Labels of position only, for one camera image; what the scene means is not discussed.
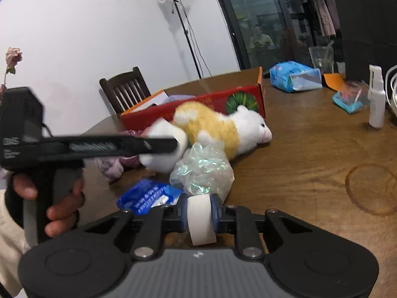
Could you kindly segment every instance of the white wall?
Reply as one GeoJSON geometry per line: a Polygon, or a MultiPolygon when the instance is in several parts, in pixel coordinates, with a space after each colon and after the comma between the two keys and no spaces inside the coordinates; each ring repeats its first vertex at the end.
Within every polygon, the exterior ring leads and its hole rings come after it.
{"type": "MultiPolygon", "coordinates": [[[[212,74],[239,70],[218,1],[183,2],[212,74]]],[[[171,0],[1,0],[0,71],[8,47],[23,61],[7,87],[32,87],[54,134],[82,133],[110,115],[102,77],[138,66],[151,92],[197,78],[171,0]]]]}

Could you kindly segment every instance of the open box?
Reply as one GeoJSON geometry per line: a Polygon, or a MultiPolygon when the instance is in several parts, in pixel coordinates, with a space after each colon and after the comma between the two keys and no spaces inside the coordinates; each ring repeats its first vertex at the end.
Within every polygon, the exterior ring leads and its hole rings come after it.
{"type": "Polygon", "coordinates": [[[165,89],[168,95],[194,95],[195,98],[150,106],[141,111],[127,110],[121,120],[127,130],[144,130],[162,117],[173,119],[175,109],[186,101],[201,102],[213,110],[231,114],[239,104],[256,110],[265,118],[265,88],[262,85],[262,67],[218,75],[165,89]]]}

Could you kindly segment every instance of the green pumpkin picture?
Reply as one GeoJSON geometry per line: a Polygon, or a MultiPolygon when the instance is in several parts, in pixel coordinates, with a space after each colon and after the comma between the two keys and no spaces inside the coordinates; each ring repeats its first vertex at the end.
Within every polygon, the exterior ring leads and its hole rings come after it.
{"type": "Polygon", "coordinates": [[[226,112],[228,114],[236,112],[239,105],[244,105],[249,110],[259,112],[257,99],[247,92],[239,91],[230,95],[226,102],[226,112]]]}

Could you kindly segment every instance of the yellow fur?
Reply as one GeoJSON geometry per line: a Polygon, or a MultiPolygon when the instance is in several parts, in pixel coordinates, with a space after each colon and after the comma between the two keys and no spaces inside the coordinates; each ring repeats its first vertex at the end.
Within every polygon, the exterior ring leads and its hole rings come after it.
{"type": "Polygon", "coordinates": [[[228,159],[235,157],[239,147],[239,135],[234,122],[226,118],[221,120],[220,114],[211,110],[209,107],[198,102],[185,102],[178,106],[177,112],[195,112],[196,118],[190,119],[187,124],[177,124],[188,135],[191,144],[197,142],[197,135],[201,130],[207,131],[214,140],[220,140],[224,143],[224,150],[228,159]]]}

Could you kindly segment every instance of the chair backrest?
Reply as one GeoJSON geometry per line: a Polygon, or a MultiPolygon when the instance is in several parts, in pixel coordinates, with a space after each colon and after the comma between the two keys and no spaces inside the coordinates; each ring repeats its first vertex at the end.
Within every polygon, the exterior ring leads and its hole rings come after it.
{"type": "Polygon", "coordinates": [[[109,80],[102,78],[99,84],[116,113],[122,113],[150,96],[138,67],[109,80]]]}

